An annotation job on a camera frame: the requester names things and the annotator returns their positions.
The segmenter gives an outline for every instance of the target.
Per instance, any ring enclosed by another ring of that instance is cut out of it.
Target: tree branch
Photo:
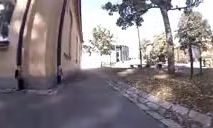
[[[171,8],[169,10],[182,10],[182,9],[187,9],[187,8],[190,8],[190,7],[193,7],[194,5],[188,5],[188,6],[185,6],[185,7],[176,7],[176,8]]]

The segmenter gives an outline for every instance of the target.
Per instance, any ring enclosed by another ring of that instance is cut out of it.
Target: ground
[[[0,93],[0,128],[164,128],[107,84],[112,78],[86,71],[57,94]]]
[[[110,75],[118,77],[140,90],[161,99],[178,103],[200,112],[213,112],[213,69],[203,69],[203,75],[196,74],[189,79],[189,68],[179,67],[173,76],[165,70],[152,68],[125,69],[105,68]]]

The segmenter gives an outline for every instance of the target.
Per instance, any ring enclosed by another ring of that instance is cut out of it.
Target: window
[[[0,47],[9,45],[9,27],[14,10],[14,3],[10,1],[0,1]]]

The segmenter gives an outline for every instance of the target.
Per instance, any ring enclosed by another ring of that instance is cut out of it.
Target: distant building
[[[116,45],[116,62],[129,60],[129,47],[125,45]]]

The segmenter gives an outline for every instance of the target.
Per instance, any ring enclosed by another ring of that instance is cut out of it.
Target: building
[[[116,62],[129,60],[129,47],[125,45],[116,45]]]
[[[47,89],[80,69],[81,0],[9,2],[14,11],[9,43],[0,45],[0,85]]]

